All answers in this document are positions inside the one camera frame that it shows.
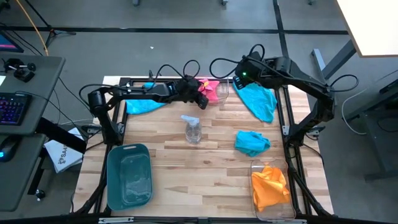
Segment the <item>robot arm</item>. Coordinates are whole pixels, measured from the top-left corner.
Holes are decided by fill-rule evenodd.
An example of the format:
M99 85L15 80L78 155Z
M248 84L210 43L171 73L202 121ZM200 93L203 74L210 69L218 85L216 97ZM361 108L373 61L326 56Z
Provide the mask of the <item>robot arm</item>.
M201 83L185 75L178 81L162 83L150 88L141 87L101 87L88 94L90 111L99 119L105 144L120 145L121 134L117 124L111 121L108 111L122 100L154 100L158 103L171 103L173 101L195 102L201 109L208 103L207 97L199 91ZM105 93L113 97L106 102Z
M262 60L259 52L251 52L238 63L235 75L233 80L238 89L253 82L275 90L284 85L293 85L317 99L311 113L299 124L289 127L289 133L284 136L286 142L293 146L302 146L305 133L322 121L334 118L335 100L331 87L303 73L289 58Z

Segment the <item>wooden tabletop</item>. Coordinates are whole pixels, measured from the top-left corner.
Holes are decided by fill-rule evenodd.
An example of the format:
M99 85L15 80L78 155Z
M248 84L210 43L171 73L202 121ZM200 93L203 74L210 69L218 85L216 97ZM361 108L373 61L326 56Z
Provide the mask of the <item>wooden tabletop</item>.
M105 77L103 83L115 85L119 79L120 77ZM289 91L294 118L299 122L310 112L307 95L292 86ZM203 127L199 145L186 142L186 124L180 119L183 114L201 119ZM196 104L174 102L148 114L130 115L124 144L142 143L148 147L154 193L147 205L112 214L254 217L249 190L251 161L284 160L277 111L274 115L271 124L260 122L242 104L232 88L229 89L229 97L223 106L208 106L206 110L201 110ZM271 141L271 148L257 157L240 153L234 149L238 130L262 133ZM101 138L100 135L91 138L88 146L101 141ZM318 150L317 142L306 139L305 143ZM75 208L81 207L98 185L104 150L105 145L101 145L85 154L73 200ZM321 159L305 147L301 148L301 153L308 188L324 208L333 213ZM298 190L297 193L300 208L304 211L301 191ZM105 208L105 203L106 191L102 209Z
M359 56L398 56L397 0L336 1Z

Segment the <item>plastic spray bottle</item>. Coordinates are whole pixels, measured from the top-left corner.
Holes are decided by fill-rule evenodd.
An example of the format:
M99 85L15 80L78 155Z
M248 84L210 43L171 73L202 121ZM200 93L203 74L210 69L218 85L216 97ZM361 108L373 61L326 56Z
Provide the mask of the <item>plastic spray bottle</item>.
M191 144L198 144L201 139L201 125L199 118L181 115L181 119L188 123L185 128L185 137L187 141Z

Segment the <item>crumpled blue cloth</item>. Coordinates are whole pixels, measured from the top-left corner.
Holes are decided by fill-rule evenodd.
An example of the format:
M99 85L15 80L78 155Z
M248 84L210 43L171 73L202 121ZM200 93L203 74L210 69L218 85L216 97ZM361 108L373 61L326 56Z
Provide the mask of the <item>crumpled blue cloth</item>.
M152 87L153 83L145 83L145 88ZM166 103L158 103L153 100L126 100L127 104L127 114L144 114L151 111L154 111L162 106L166 105Z
M236 88L235 83L233 86L242 102L256 118L267 123L274 120L277 101L271 90L259 86L257 83L250 83L240 90Z
M254 131L238 131L235 140L235 149L250 157L265 152L271 147L271 142Z

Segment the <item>rgb keyboard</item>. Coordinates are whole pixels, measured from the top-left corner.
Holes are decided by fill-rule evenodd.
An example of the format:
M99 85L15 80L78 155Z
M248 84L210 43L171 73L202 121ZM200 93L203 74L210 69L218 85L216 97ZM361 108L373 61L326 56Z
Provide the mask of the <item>rgb keyboard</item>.
M0 125L21 125L32 95L0 93Z

